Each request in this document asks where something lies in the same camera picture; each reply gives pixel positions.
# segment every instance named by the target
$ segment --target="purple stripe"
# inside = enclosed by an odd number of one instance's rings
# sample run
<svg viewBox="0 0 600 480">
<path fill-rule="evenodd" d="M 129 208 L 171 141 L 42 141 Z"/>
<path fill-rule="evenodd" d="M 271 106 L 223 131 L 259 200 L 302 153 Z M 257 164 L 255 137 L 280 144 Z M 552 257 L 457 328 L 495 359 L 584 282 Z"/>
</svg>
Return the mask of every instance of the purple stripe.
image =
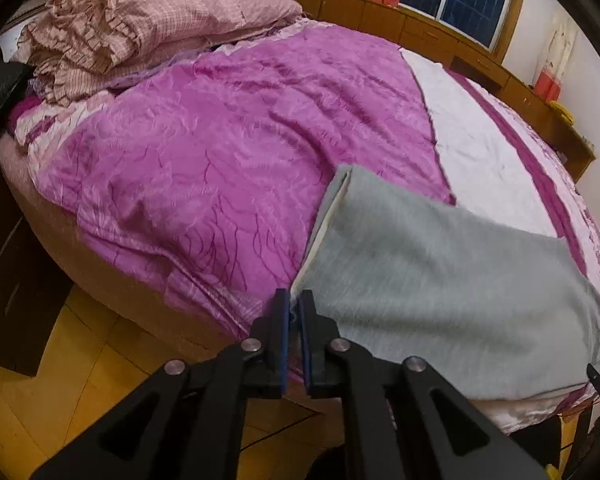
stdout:
<svg viewBox="0 0 600 480">
<path fill-rule="evenodd" d="M 525 169 L 531 175 L 531 179 L 538 190 L 538 195 L 544 204 L 544 208 L 549 214 L 551 223 L 554 225 L 555 232 L 558 238 L 566 238 L 571 257 L 576 265 L 580 269 L 580 272 L 587 275 L 587 265 L 582 255 L 582 248 L 580 242 L 573 230 L 571 219 L 567 208 L 565 207 L 558 193 L 555 190 L 554 181 L 544 172 L 544 168 L 535 158 L 533 153 L 529 150 L 524 141 L 520 138 L 518 133 L 513 127 L 504 119 L 504 117 L 488 102 L 480 92 L 478 92 L 471 83 L 464 77 L 451 70 L 447 70 L 448 74 L 458 82 L 458 84 L 466 90 L 466 92 L 475 99 L 475 101 L 482 107 L 482 110 L 493 120 L 502 135 L 509 141 L 515 150 L 518 152 L 518 156 L 522 161 Z"/>
</svg>

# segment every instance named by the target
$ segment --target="white blanket section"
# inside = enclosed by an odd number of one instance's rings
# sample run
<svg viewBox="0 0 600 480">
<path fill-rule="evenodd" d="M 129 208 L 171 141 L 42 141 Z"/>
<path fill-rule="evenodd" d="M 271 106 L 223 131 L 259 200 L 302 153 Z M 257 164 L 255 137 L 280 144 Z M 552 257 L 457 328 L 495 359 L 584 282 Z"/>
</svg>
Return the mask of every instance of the white blanket section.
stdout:
<svg viewBox="0 0 600 480">
<path fill-rule="evenodd" d="M 515 148 L 493 120 L 443 68 L 419 54 L 401 50 L 422 90 L 436 136 L 440 165 L 458 206 L 502 225 L 557 237 L 531 175 Z M 587 277 L 600 293 L 600 235 L 584 215 L 585 205 L 573 181 L 551 149 L 517 113 L 472 82 L 515 129 L 546 174 L 571 218 L 587 266 Z M 581 399 L 592 395 L 587 389 Z M 517 401 L 479 401 L 476 405 L 510 433 L 545 420 L 565 396 Z"/>
</svg>

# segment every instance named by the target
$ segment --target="yellow object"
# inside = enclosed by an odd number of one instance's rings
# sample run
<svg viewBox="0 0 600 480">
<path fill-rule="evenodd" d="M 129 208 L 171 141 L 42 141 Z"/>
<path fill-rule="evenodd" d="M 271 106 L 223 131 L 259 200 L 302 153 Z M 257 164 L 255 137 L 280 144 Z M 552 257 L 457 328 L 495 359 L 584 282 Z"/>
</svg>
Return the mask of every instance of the yellow object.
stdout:
<svg viewBox="0 0 600 480">
<path fill-rule="evenodd" d="M 566 122 L 569 126 L 573 126 L 573 114 L 568 111 L 563 104 L 559 103 L 558 101 L 551 101 L 549 102 L 549 106 L 560 114 L 564 122 Z"/>
<path fill-rule="evenodd" d="M 553 464 L 548 464 L 546 467 L 546 473 L 549 475 L 551 480 L 562 480 L 560 472 L 555 468 Z"/>
</svg>

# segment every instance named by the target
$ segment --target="folded gray garment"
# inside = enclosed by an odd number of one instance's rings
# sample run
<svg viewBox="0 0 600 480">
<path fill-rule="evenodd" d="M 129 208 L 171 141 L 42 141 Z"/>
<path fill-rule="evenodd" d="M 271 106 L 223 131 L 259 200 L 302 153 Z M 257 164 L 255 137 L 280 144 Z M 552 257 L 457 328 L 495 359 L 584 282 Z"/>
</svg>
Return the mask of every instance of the folded gray garment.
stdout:
<svg viewBox="0 0 600 480">
<path fill-rule="evenodd" d="M 327 190 L 292 293 L 376 357 L 428 360 L 471 399 L 523 399 L 600 370 L 600 295 L 564 240 L 432 202 L 359 166 Z"/>
</svg>

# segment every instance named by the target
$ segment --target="bed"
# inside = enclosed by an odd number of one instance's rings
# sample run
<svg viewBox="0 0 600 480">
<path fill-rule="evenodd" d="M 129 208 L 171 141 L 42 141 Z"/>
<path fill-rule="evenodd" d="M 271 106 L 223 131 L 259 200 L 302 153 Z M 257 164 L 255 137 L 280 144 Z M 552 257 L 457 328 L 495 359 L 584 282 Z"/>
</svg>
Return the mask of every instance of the bed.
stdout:
<svg viewBox="0 0 600 480">
<path fill-rule="evenodd" d="M 600 232 L 519 115 L 381 38 L 291 22 L 170 59 L 118 96 L 94 86 L 81 111 L 32 108 L 15 138 L 0 138 L 14 197 L 78 285 L 189 358 L 208 358 L 292 285 L 336 168 L 358 164 L 477 217 L 563 238 L 600 297 Z M 510 432 L 591 394 L 578 384 L 476 403 Z"/>
</svg>

